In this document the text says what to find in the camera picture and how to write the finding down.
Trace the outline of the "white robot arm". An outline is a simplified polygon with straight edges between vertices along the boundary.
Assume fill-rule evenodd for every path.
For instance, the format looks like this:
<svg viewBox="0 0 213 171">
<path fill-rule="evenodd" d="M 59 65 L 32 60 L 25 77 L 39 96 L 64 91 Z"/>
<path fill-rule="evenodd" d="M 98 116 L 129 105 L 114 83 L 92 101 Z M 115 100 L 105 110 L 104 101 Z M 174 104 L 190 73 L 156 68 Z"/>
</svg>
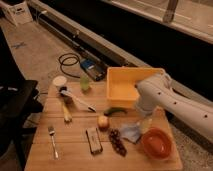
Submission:
<svg viewBox="0 0 213 171">
<path fill-rule="evenodd" d="M 135 107 L 149 116 L 157 106 L 164 108 L 213 143 L 213 107 L 175 93 L 168 74 L 154 74 L 138 81 Z"/>
</svg>

